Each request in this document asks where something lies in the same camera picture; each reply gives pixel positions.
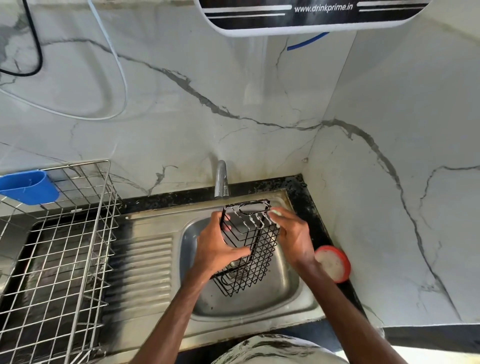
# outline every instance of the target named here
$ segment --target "faucet spout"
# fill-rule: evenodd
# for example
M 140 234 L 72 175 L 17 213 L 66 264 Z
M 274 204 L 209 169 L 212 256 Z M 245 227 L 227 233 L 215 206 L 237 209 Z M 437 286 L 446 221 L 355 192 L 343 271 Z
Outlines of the faucet spout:
M 228 190 L 227 180 L 227 165 L 224 160 L 219 160 L 216 165 L 215 176 L 215 198 L 229 198 L 230 191 Z

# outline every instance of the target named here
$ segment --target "black cable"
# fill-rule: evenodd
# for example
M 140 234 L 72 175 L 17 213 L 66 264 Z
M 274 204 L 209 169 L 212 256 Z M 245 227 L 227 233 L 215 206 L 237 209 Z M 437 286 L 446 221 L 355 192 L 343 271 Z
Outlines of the black cable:
M 40 70 L 43 67 L 42 47 L 40 46 L 40 41 L 38 40 L 38 35 L 36 33 L 35 24 L 33 23 L 32 15 L 30 13 L 30 8 L 28 7 L 27 0 L 22 0 L 22 2 L 24 3 L 25 15 L 27 16 L 28 25 L 30 26 L 30 30 L 32 31 L 33 40 L 35 42 L 36 52 L 37 52 L 37 55 L 38 55 L 38 64 L 36 65 L 36 68 L 29 73 L 15 73 L 15 72 L 10 72 L 10 71 L 3 70 L 3 69 L 0 68 L 0 73 L 9 74 L 10 76 L 14 76 L 14 77 L 34 76 L 37 73 L 39 73 Z

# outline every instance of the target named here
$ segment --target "marble wall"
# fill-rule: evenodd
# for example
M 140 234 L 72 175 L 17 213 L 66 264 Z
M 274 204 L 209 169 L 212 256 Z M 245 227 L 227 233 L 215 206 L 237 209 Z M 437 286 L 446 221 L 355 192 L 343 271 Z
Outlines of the marble wall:
M 379 326 L 480 322 L 479 17 L 359 32 L 304 169 Z
M 0 94 L 0 172 L 109 158 L 124 197 L 300 173 L 355 32 L 286 51 L 311 35 L 226 38 L 194 6 L 100 5 L 128 86 L 124 114 L 80 121 Z M 0 75 L 0 87 L 58 111 L 121 108 L 120 74 L 87 8 L 33 7 L 41 73 Z M 32 37 L 15 5 L 0 10 L 0 66 L 26 72 Z

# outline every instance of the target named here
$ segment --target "stainless steel sink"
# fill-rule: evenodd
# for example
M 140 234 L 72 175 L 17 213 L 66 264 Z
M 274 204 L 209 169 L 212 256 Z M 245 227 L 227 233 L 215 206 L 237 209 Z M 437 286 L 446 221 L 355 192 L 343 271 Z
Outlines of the stainless steel sink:
M 267 198 L 291 209 L 284 191 L 229 199 L 240 203 Z M 101 364 L 126 363 L 143 344 L 173 299 L 192 264 L 196 237 L 222 200 L 150 210 L 120 217 L 112 243 L 109 303 L 100 335 Z M 277 246 L 261 282 L 225 297 L 211 281 L 203 289 L 180 350 L 212 344 L 324 317 L 308 287 L 285 262 Z
M 191 222 L 185 229 L 180 246 L 180 279 L 193 264 L 197 249 L 197 236 L 207 226 L 209 218 Z M 214 281 L 209 281 L 202 290 L 193 309 L 196 316 L 228 317 L 258 314 L 275 306 L 286 304 L 300 288 L 298 274 L 287 264 L 279 246 L 274 250 L 272 261 L 265 277 L 234 293 L 225 296 Z

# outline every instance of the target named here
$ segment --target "dish rack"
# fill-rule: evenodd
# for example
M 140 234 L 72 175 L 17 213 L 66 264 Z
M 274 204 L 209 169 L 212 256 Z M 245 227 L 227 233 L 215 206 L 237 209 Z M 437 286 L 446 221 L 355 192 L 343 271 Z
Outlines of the dish rack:
M 261 281 L 276 247 L 279 227 L 268 217 L 270 201 L 267 199 L 226 205 L 220 219 L 225 243 L 239 248 L 248 246 L 250 255 L 231 262 L 211 279 L 225 296 Z
M 32 209 L 0 196 L 0 215 L 10 212 L 0 217 L 0 243 L 26 237 L 0 301 L 0 363 L 86 363 L 99 349 L 122 204 L 110 161 L 44 171 L 60 192 L 56 202 Z

